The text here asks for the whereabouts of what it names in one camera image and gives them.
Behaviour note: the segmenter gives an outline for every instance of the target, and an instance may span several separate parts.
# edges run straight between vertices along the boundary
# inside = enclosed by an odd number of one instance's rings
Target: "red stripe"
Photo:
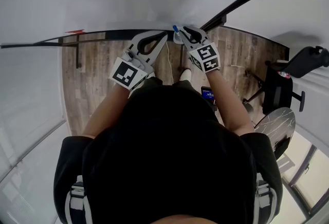
[[[84,30],[84,29],[73,30],[73,31],[68,31],[68,32],[66,32],[66,33],[74,33],[74,34],[85,33],[83,30]]]

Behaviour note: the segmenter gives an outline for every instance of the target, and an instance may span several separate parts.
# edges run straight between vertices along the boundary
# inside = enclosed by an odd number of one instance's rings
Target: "shoe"
[[[185,71],[183,71],[183,73],[180,76],[180,81],[189,81],[191,82],[192,80],[192,72],[190,69],[186,69]]]

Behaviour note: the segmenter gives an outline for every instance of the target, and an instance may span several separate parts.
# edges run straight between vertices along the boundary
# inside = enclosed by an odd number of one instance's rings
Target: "black office chair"
[[[293,92],[293,81],[291,78],[283,77],[278,72],[285,72],[289,75],[301,78],[310,71],[319,67],[329,66],[329,52],[320,46],[305,47],[297,53],[289,62],[265,62],[267,65],[267,73],[265,81],[262,81],[258,76],[250,71],[246,71],[246,75],[252,75],[257,81],[259,90],[250,98],[243,99],[243,104],[246,109],[250,109],[250,104],[253,99],[258,97],[262,92],[265,92],[263,103],[263,114],[267,115],[280,107],[291,106],[292,97],[300,101],[299,111],[303,111],[305,103],[305,92],[301,95]]]

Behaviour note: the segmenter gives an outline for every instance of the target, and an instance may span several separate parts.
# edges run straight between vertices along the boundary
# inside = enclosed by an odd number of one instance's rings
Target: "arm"
[[[229,87],[219,70],[206,73],[224,125],[238,136],[254,133],[248,112]]]
[[[106,128],[113,126],[125,107],[129,90],[116,84],[90,117],[83,136],[95,138]]]

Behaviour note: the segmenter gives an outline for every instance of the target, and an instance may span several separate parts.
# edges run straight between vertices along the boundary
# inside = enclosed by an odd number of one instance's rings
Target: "black shirt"
[[[118,124],[95,140],[64,139],[54,200],[66,223],[66,194],[82,174],[95,224],[176,214],[252,223],[256,168],[277,191],[279,206],[282,182],[268,137],[238,137],[201,96],[159,86],[134,95]]]

